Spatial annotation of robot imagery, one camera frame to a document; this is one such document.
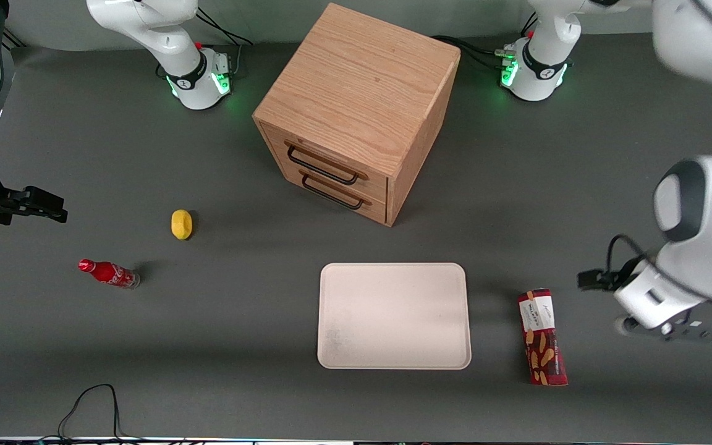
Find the coca-cola bottle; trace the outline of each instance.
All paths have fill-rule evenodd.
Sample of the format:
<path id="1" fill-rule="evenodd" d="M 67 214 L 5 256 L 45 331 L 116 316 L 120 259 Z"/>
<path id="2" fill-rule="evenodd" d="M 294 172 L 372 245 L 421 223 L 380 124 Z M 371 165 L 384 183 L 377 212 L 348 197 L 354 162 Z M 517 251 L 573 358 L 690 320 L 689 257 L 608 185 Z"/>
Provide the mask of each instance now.
<path id="1" fill-rule="evenodd" d="M 141 281 L 139 274 L 135 271 L 108 261 L 95 262 L 93 260 L 84 259 L 79 261 L 78 269 L 94 276 L 97 281 L 103 284 L 110 284 L 125 289 L 135 289 Z"/>

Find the plastic tray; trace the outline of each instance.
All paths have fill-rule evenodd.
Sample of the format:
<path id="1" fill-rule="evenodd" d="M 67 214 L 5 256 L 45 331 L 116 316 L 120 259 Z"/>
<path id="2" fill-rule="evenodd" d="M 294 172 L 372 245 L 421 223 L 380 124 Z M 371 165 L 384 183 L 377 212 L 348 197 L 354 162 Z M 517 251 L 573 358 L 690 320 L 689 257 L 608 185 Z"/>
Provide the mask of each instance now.
<path id="1" fill-rule="evenodd" d="M 330 369 L 463 369 L 466 273 L 455 263 L 327 265 L 317 332 L 317 360 Z"/>

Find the red snack package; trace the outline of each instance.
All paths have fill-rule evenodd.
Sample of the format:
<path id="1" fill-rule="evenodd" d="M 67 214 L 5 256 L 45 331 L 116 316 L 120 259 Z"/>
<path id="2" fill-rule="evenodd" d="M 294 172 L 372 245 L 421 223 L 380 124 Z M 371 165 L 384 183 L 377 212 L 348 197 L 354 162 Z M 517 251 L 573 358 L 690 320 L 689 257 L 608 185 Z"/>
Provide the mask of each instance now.
<path id="1" fill-rule="evenodd" d="M 551 291 L 530 290 L 518 297 L 518 307 L 532 385 L 567 385 L 565 361 L 556 340 Z"/>

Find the drawer handle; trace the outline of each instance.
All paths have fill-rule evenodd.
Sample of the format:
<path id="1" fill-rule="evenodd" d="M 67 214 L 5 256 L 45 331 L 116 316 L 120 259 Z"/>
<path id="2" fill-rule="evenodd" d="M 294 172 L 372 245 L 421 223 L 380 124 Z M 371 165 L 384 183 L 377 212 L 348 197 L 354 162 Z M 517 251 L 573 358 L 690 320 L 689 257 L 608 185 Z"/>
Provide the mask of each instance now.
<path id="1" fill-rule="evenodd" d="M 341 178 L 337 175 L 330 174 L 330 172 L 319 169 L 310 163 L 306 163 L 306 161 L 302 161 L 299 158 L 294 157 L 293 152 L 295 150 L 296 150 L 296 147 L 293 145 L 290 145 L 289 149 L 287 149 L 287 157 L 290 158 L 290 160 L 293 161 L 294 163 L 299 164 L 299 166 L 306 167 L 306 168 L 310 169 L 311 171 L 316 172 L 317 174 L 322 174 L 323 176 L 327 177 L 328 179 L 335 180 L 342 185 L 353 185 L 354 183 L 356 183 L 356 180 L 358 179 L 358 174 L 354 174 L 353 178 L 350 178 L 350 179 L 345 179 L 345 178 Z"/>
<path id="2" fill-rule="evenodd" d="M 327 198 L 328 200 L 332 200 L 332 201 L 338 203 L 338 205 L 343 206 L 344 208 L 348 208 L 350 210 L 358 210 L 358 209 L 362 208 L 362 205 L 364 204 L 364 200 L 359 200 L 358 203 L 356 203 L 356 205 L 349 205 L 344 200 L 340 200 L 339 198 L 333 197 L 332 195 L 329 195 L 328 193 L 324 192 L 323 190 L 315 189 L 313 186 L 306 183 L 306 180 L 308 180 L 308 179 L 309 179 L 309 175 L 304 175 L 304 177 L 302 178 L 302 185 L 304 186 L 305 189 L 313 192 L 316 195 L 320 195 L 321 197 Z"/>

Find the wooden drawer unit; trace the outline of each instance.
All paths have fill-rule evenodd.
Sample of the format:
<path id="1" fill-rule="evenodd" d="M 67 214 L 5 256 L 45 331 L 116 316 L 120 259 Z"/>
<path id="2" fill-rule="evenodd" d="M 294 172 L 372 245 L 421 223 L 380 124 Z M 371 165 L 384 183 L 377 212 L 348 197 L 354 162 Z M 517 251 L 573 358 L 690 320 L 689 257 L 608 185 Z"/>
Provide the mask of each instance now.
<path id="1" fill-rule="evenodd" d="M 459 61 L 451 45 L 331 3 L 252 117 L 288 181 L 392 226 Z"/>

